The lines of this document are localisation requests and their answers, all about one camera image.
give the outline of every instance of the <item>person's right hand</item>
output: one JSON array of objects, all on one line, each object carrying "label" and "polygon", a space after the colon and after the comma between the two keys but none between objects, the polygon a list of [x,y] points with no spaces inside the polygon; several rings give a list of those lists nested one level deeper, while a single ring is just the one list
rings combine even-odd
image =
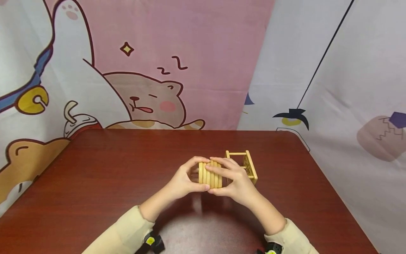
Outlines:
[{"label": "person's right hand", "polygon": [[206,170],[228,178],[232,180],[232,183],[223,188],[210,189],[208,192],[216,196],[231,197],[234,201],[243,206],[250,206],[250,201],[253,200],[254,196],[257,196],[259,192],[250,178],[248,178],[245,169],[240,167],[233,159],[218,157],[210,157],[210,159],[226,168],[206,165]]}]

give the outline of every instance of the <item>cat ear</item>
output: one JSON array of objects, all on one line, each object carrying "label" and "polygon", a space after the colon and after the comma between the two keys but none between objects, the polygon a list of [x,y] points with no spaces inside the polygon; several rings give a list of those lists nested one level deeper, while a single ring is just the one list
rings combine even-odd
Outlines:
[{"label": "cat ear", "polygon": [[182,92],[183,85],[181,83],[165,83],[166,87],[171,90],[171,93],[175,93],[176,95],[179,95]]}]

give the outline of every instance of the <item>pink backdrop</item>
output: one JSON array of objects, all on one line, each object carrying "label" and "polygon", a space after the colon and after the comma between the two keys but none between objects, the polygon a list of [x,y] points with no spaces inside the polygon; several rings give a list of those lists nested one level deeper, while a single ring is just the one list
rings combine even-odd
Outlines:
[{"label": "pink backdrop", "polygon": [[[46,2],[52,10],[56,0]],[[237,128],[273,0],[78,2],[101,73],[180,82],[186,122],[204,119],[205,129]],[[134,49],[130,56],[120,50],[125,42]],[[188,68],[178,69],[172,56]]]}]

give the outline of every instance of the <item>fabric backdrop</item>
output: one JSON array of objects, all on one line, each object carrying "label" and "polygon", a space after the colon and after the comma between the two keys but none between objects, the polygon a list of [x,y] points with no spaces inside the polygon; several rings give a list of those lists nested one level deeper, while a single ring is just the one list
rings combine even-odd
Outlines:
[{"label": "fabric backdrop", "polygon": [[0,0],[0,216],[85,129],[236,129],[273,3]]},{"label": "fabric backdrop", "polygon": [[406,2],[355,0],[315,73],[350,3],[276,1],[238,129],[295,133],[375,247],[403,254]]}]

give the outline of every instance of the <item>wooden puzzle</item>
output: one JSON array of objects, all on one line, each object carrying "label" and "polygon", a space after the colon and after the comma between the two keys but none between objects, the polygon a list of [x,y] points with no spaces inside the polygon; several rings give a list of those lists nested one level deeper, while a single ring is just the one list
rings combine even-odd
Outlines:
[{"label": "wooden puzzle", "polygon": [[[258,180],[257,173],[254,168],[254,164],[250,155],[250,152],[246,150],[245,152],[229,152],[226,151],[226,158],[231,158],[230,156],[235,156],[235,155],[243,155],[243,166],[241,166],[243,169],[248,174],[248,177],[251,179],[253,184],[255,185]],[[222,176],[219,176],[218,174],[209,172],[206,170],[206,165],[209,164],[214,167],[221,167],[221,164],[218,164],[215,161],[210,160],[210,163],[199,163],[199,183],[204,183],[210,185],[210,188],[221,188],[223,179]]]}]

